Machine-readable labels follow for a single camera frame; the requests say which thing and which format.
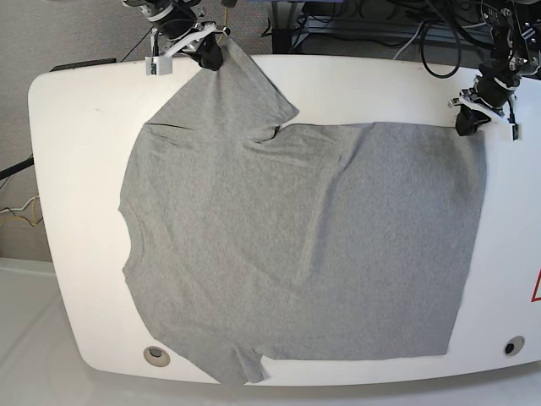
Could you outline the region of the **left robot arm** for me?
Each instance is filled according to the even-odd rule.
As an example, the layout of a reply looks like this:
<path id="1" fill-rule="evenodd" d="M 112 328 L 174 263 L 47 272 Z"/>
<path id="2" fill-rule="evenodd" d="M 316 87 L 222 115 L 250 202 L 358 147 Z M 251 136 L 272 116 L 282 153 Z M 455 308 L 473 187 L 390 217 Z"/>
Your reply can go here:
<path id="1" fill-rule="evenodd" d="M 492 39 L 490 63 L 478 67 L 473 85 L 451 99 L 459 107 L 455 129 L 470 136 L 491 121 L 511 125 L 519 138 L 514 113 L 515 91 L 521 79 L 540 69 L 540 4 L 537 1 L 481 1 L 479 12 Z"/>

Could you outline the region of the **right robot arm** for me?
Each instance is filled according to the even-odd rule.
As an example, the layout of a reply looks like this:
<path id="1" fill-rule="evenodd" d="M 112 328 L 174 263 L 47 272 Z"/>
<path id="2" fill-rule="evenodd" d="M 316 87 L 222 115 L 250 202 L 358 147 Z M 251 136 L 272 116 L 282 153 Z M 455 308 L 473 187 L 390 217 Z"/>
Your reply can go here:
<path id="1" fill-rule="evenodd" d="M 145 58 L 148 75 L 172 73 L 172 60 L 183 54 L 201 68 L 217 71 L 223 64 L 218 36 L 229 36 L 225 25 L 204 21 L 205 11 L 198 1 L 128 0 L 127 8 L 137 8 L 151 24 L 151 55 Z"/>

